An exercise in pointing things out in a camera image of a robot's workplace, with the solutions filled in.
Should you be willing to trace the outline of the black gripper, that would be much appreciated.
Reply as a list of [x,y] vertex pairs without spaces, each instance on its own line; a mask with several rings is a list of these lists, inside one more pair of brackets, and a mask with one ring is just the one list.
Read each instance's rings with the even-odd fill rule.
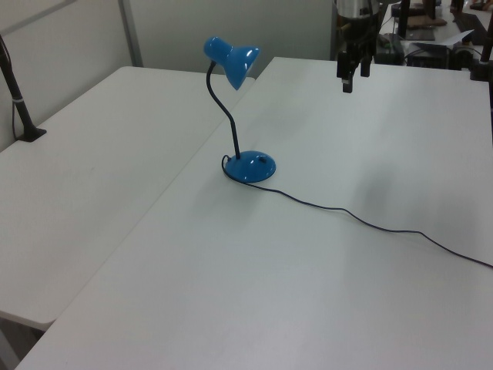
[[361,59],[361,77],[371,74],[372,56],[375,53],[375,20],[369,18],[342,18],[342,36],[347,44],[346,52],[338,52],[337,77],[344,93],[352,93],[353,73],[350,57]]

